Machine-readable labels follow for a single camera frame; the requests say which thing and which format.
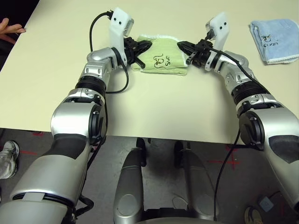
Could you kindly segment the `bystander bare hand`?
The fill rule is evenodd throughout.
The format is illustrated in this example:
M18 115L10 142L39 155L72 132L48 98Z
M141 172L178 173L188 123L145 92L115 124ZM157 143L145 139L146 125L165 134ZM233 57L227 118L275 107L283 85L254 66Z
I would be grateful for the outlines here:
M22 34L26 32L26 29L21 24L9 25L8 23L8 18L4 18L0 23L0 39L15 44L16 40L8 36L8 34Z

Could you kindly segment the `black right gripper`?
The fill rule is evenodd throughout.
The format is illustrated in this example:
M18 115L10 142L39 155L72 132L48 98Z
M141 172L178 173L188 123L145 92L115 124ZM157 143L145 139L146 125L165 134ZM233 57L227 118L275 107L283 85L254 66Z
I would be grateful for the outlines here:
M213 44L208 40L201 39L197 44L188 41L180 41L177 43L177 46L186 55L189 55L186 64L193 64L200 68L207 63L211 55L210 49L213 47Z

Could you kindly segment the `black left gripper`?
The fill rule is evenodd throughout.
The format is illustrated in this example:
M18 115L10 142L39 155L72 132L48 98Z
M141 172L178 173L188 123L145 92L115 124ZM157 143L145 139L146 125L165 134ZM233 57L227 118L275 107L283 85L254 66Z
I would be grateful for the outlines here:
M124 52L126 55L126 60L128 65L137 63L140 68L145 68L145 63L143 63L138 56L146 52L152 45L152 42L147 40L135 41L132 37L124 38Z

